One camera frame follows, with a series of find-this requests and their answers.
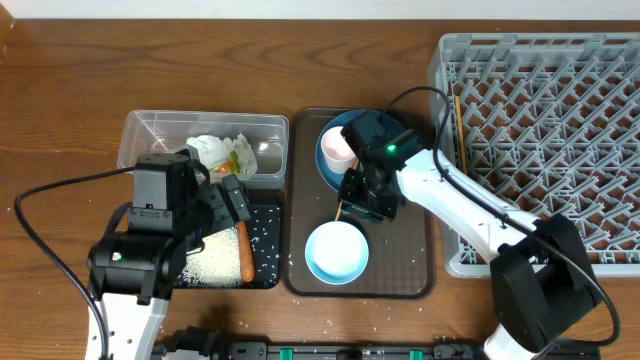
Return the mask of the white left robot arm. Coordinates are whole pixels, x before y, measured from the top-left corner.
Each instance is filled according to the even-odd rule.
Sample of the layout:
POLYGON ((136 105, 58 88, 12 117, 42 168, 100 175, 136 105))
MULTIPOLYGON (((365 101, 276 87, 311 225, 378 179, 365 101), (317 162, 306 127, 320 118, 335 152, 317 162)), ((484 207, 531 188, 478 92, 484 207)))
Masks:
POLYGON ((213 182, 185 152, 148 153, 130 168, 133 199, 89 251, 89 359, 148 359, 187 258, 207 236, 249 218, 233 174, 213 182))

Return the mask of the light blue rice bowl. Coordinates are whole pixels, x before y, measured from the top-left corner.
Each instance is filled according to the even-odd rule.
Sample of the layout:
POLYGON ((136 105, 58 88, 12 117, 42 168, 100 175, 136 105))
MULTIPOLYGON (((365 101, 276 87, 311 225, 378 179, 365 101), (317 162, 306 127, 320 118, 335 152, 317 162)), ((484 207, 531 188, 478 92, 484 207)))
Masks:
POLYGON ((339 286, 364 273, 370 251, 359 228, 343 221, 330 221, 311 232, 304 255, 308 269, 318 280, 339 286))

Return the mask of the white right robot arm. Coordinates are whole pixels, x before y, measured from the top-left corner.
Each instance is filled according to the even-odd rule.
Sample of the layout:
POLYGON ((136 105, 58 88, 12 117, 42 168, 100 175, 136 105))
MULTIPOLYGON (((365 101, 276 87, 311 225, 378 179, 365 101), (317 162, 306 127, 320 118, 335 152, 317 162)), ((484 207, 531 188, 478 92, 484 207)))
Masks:
POLYGON ((362 110, 341 135, 359 165, 339 190, 343 210, 393 220, 407 200, 466 240, 489 264, 500 325, 485 341, 489 359, 536 359, 602 301, 576 225, 541 219, 501 200, 451 164, 422 136, 377 111, 362 110))

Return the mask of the orange carrot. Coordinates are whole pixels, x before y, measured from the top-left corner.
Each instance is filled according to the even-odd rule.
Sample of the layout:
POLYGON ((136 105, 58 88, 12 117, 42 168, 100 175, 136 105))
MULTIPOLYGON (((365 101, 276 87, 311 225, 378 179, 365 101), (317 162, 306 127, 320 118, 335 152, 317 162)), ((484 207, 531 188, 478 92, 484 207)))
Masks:
POLYGON ((244 222, 237 223, 238 249, 242 281, 250 283, 254 280, 256 269, 247 226, 244 222))

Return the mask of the pink plastic cup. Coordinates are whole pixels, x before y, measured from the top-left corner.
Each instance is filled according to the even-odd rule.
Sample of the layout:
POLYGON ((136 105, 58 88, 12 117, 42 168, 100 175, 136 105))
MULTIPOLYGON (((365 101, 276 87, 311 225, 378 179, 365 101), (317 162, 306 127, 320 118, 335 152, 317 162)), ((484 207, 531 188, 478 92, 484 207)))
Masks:
POLYGON ((328 169, 344 174, 356 162, 356 155, 341 132, 343 126, 329 128, 320 139, 320 148, 328 169))

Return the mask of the wooden chopstick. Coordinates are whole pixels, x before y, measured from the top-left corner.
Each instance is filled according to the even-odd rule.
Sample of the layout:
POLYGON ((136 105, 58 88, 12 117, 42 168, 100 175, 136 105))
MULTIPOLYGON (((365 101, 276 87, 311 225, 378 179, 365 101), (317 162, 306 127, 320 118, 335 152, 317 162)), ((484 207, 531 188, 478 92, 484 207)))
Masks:
POLYGON ((460 161, 462 166, 462 171, 464 174, 468 174, 467 167, 467 158, 466 158, 466 148, 464 141, 464 131, 462 124, 462 114, 461 114, 461 101, 459 96, 454 96, 454 105, 455 105, 455 113, 456 113, 456 124, 457 124, 457 133, 458 133, 458 143, 460 150, 460 161))
MULTIPOLYGON (((356 158, 354 163, 351 166, 351 169, 358 169, 358 166, 359 166, 359 159, 356 158)), ((336 215, 335 215, 335 218, 334 218, 334 221, 339 221, 341 213, 342 213, 342 205, 343 205, 343 201, 340 200, 338 208, 337 208, 337 212, 336 212, 336 215)))

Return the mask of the white tissue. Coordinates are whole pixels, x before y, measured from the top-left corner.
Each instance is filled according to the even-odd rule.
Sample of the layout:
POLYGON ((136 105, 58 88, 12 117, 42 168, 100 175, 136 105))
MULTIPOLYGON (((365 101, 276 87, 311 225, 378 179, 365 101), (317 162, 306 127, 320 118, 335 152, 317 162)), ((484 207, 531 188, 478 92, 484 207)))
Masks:
POLYGON ((189 137, 186 144, 197 151, 200 162, 208 169, 216 168, 231 160, 231 153, 235 150, 230 138, 219 138, 213 135, 189 137))

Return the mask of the green food wrapper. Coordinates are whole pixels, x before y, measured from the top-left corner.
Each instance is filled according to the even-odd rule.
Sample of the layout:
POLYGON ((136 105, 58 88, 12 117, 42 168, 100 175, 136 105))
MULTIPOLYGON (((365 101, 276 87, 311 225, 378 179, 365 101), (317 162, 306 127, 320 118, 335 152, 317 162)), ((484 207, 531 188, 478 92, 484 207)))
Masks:
POLYGON ((212 165, 208 166, 213 173, 233 173, 241 175, 254 175, 257 173, 257 158, 248 139, 239 134, 236 138, 224 138, 223 145, 224 158, 216 159, 212 165))

